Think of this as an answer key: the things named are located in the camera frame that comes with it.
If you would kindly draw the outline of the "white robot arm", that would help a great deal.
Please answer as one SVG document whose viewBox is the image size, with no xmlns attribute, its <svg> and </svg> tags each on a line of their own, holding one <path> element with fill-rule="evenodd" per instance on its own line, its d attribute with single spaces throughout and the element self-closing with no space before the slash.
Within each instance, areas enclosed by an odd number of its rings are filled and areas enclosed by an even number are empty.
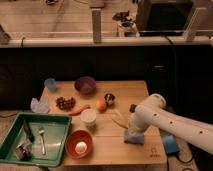
<svg viewBox="0 0 213 171">
<path fill-rule="evenodd" d="M 166 111 L 165 107 L 166 100 L 160 94 L 144 99 L 130 115 L 129 133 L 144 133 L 153 125 L 213 155 L 213 125 L 178 116 Z"/>
</svg>

